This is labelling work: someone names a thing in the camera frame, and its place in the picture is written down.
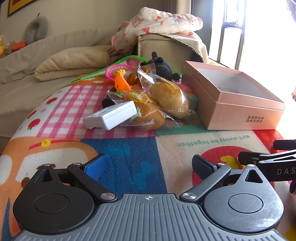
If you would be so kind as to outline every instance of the sofa backrest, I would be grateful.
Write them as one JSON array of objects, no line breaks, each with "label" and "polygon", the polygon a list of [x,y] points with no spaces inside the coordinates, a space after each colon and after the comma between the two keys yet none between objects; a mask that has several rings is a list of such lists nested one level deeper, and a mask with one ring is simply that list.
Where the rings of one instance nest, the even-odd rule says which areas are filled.
[{"label": "sofa backrest", "polygon": [[85,29],[36,41],[0,59],[0,84],[33,74],[44,60],[64,49],[109,45],[117,29],[118,26]]}]

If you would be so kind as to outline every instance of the black plush toy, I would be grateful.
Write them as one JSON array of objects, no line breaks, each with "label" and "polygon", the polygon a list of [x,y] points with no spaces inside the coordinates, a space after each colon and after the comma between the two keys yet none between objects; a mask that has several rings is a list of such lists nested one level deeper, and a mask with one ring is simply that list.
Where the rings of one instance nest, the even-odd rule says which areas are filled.
[{"label": "black plush toy", "polygon": [[171,80],[179,80],[181,77],[178,73],[173,73],[170,64],[165,61],[163,57],[158,57],[156,52],[152,52],[152,59],[149,60],[148,63],[142,62],[141,66],[155,63],[156,66],[156,74],[171,81]]}]

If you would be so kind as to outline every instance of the gray ribbed plate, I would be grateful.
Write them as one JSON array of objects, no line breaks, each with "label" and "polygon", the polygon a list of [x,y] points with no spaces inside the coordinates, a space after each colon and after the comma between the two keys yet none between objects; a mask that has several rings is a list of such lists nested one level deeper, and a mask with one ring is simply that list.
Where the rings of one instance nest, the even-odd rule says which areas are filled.
[{"label": "gray ribbed plate", "polygon": [[14,241],[283,241],[275,230],[264,234],[233,234],[213,225],[196,204],[174,194],[124,194],[102,204],[82,227],[65,234],[22,231]]}]

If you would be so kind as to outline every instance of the crosshair symbol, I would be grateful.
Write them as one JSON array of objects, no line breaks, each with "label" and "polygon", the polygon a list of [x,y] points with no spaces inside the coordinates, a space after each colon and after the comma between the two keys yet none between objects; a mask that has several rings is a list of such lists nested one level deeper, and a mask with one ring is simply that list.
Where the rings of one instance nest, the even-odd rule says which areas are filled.
[{"label": "crosshair symbol", "polygon": [[150,201],[152,198],[154,197],[151,197],[151,196],[147,196],[147,197],[144,197],[146,200]]}]

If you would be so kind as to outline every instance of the orange toy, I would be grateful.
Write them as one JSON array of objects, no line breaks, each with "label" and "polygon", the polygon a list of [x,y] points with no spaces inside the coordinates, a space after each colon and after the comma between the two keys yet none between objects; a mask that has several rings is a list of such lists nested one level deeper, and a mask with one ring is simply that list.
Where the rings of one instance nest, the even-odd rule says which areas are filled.
[{"label": "orange toy", "polygon": [[123,77],[123,73],[119,73],[115,77],[114,86],[116,91],[127,91],[131,90],[131,86],[127,83],[127,81]]},{"label": "orange toy", "polygon": [[12,47],[12,51],[14,52],[14,51],[20,50],[20,49],[22,49],[22,48],[24,48],[24,47],[26,47],[26,46],[27,46],[27,44],[26,44],[25,41],[18,42],[17,44],[15,44],[15,45]]}]

